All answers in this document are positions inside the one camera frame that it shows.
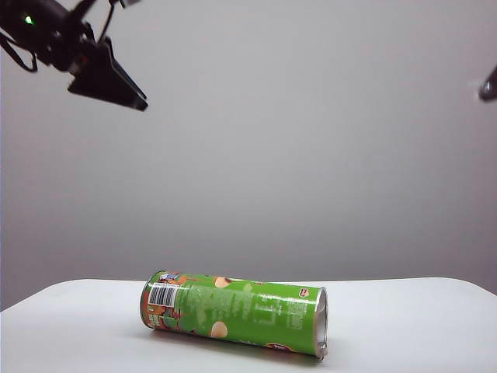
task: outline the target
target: cylindrical can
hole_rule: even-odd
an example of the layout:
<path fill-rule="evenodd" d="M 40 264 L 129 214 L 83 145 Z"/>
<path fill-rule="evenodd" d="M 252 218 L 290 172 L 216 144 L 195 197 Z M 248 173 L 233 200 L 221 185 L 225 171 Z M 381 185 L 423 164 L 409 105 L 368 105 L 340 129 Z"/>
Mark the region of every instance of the cylindrical can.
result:
<path fill-rule="evenodd" d="M 161 270 L 144 286 L 140 312 L 153 329 L 327 353 L 324 288 Z"/>

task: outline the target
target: green chip can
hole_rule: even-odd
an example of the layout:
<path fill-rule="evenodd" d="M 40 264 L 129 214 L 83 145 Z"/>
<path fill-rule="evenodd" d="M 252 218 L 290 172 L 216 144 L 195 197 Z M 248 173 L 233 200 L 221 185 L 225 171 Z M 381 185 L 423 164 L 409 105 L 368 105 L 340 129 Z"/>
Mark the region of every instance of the green chip can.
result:
<path fill-rule="evenodd" d="M 140 312 L 153 329 L 327 354 L 324 288 L 161 270 L 144 286 Z"/>

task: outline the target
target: gray wall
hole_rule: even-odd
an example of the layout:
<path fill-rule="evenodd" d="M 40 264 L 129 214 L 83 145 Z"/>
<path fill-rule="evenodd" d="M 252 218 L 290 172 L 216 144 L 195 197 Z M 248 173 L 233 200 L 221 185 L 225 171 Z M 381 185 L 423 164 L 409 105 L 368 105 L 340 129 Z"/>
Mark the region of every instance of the gray wall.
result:
<path fill-rule="evenodd" d="M 109 30 L 145 113 L 4 55 L 3 307 L 163 267 L 497 292 L 497 103 L 475 97 L 496 20 L 495 0 L 145 1 Z"/>

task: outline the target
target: white tabletop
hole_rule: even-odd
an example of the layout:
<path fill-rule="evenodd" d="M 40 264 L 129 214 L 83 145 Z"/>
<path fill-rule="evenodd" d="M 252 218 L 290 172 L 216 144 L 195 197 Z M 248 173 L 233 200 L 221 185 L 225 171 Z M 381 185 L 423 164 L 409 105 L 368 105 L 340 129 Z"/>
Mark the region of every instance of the white tabletop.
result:
<path fill-rule="evenodd" d="M 497 296 L 454 279 L 299 282 L 328 289 L 329 354 L 154 331 L 144 282 L 55 284 L 2 312 L 2 372 L 497 372 Z"/>

